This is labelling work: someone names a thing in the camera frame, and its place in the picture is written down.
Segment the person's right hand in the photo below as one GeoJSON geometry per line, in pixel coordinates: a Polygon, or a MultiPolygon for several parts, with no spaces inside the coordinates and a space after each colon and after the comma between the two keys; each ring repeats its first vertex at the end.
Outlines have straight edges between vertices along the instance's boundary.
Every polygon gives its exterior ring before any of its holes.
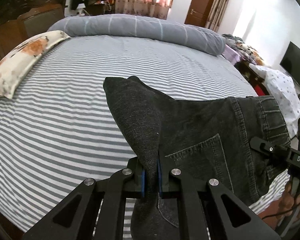
{"type": "MultiPolygon", "coordinates": [[[[296,199],[290,194],[291,191],[291,183],[288,182],[285,185],[285,190],[282,193],[281,196],[281,201],[279,202],[279,209],[278,212],[282,213],[282,212],[286,212],[288,210],[290,210],[294,205],[297,205],[300,203],[300,194],[296,197],[296,199]]],[[[296,219],[294,220],[295,222],[300,220],[300,211],[296,217],[296,219]]]]}

